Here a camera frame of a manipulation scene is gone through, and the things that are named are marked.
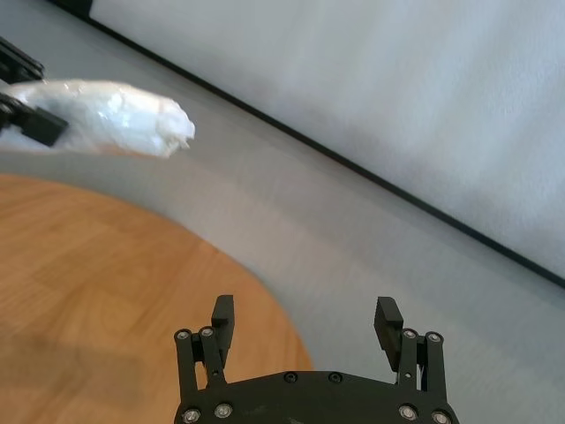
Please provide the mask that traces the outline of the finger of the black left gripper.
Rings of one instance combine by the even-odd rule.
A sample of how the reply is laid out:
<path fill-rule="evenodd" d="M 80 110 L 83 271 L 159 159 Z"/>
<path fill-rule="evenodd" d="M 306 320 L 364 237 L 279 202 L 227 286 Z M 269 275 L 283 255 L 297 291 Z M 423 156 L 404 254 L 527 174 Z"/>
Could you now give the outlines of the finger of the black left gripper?
<path fill-rule="evenodd" d="M 0 38 L 0 65 L 0 79 L 5 83 L 44 79 L 44 66 L 3 37 Z"/>
<path fill-rule="evenodd" d="M 68 123 L 42 108 L 31 108 L 17 99 L 1 100 L 1 132 L 17 128 L 27 138 L 54 146 Z"/>

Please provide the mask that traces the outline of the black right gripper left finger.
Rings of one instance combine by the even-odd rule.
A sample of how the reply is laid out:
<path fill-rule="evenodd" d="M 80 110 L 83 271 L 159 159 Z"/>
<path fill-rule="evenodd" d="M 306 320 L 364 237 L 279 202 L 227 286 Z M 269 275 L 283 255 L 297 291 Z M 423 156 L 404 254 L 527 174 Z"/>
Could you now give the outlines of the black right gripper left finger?
<path fill-rule="evenodd" d="M 174 335 L 181 393 L 198 391 L 195 366 L 202 363 L 207 388 L 226 384 L 224 369 L 235 328 L 234 299 L 221 295 L 215 301 L 211 323 L 193 333 L 180 329 Z"/>

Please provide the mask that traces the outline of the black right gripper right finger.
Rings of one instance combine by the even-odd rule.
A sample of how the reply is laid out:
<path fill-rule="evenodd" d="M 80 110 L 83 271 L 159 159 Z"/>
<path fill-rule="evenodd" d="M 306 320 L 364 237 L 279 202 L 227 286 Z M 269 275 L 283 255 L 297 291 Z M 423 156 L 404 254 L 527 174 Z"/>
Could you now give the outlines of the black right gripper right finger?
<path fill-rule="evenodd" d="M 446 393 L 444 337 L 434 331 L 419 335 L 403 326 L 403 316 L 391 297 L 378 297 L 373 326 L 385 352 L 395 385 L 406 390 Z"/>

